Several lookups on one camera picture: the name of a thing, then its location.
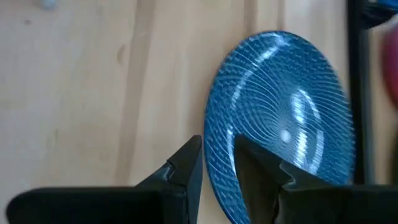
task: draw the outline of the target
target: wood grain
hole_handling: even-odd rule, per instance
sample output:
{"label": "wood grain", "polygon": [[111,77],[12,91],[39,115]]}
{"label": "wood grain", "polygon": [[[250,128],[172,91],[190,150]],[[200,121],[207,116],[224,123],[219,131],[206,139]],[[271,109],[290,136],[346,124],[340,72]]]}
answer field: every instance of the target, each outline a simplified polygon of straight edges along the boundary
{"label": "wood grain", "polygon": [[[225,55],[276,29],[313,42],[347,89],[345,0],[0,0],[0,205],[137,184],[203,132]],[[204,173],[198,222],[229,223]]]}

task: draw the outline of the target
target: black pole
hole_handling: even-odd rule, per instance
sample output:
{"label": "black pole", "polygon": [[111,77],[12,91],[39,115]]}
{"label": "black pole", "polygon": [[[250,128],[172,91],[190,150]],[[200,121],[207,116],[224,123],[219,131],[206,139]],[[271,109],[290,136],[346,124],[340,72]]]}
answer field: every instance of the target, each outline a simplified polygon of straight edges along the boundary
{"label": "black pole", "polygon": [[348,72],[355,128],[356,162],[354,183],[374,183],[369,37],[362,12],[367,0],[347,0]]}

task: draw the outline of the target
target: blue ceramic plate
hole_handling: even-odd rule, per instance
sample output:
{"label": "blue ceramic plate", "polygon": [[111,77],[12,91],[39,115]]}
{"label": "blue ceramic plate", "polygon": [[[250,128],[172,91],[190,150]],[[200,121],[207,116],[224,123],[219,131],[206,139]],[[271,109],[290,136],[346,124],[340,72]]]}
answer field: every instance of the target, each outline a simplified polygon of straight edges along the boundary
{"label": "blue ceramic plate", "polygon": [[233,223],[249,223],[234,169],[235,134],[333,184],[354,165],[349,104],[326,58],[282,31],[243,40],[221,64],[206,107],[205,154],[216,197]]}

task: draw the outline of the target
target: textured plate surface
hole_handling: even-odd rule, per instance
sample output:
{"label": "textured plate surface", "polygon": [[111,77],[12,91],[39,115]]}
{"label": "textured plate surface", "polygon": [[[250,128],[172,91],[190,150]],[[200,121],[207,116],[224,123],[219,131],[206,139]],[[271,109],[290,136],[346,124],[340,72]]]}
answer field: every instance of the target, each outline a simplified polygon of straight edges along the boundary
{"label": "textured plate surface", "polygon": [[235,134],[328,182],[347,184],[352,127],[338,78],[312,44],[282,31],[243,40],[222,63],[205,116],[208,173],[228,218],[249,223],[234,170]]}

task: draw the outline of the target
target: light wooden surface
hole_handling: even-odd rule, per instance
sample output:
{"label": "light wooden surface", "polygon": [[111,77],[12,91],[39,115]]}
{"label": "light wooden surface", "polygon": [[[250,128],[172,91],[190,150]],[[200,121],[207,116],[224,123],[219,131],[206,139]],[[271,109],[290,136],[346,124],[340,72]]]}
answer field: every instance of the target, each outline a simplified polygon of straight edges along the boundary
{"label": "light wooden surface", "polygon": [[[276,29],[314,43],[347,89],[345,0],[0,0],[0,208],[34,187],[137,184],[203,132],[223,57]],[[386,182],[395,123],[374,78]],[[198,221],[229,223],[204,172]]]}

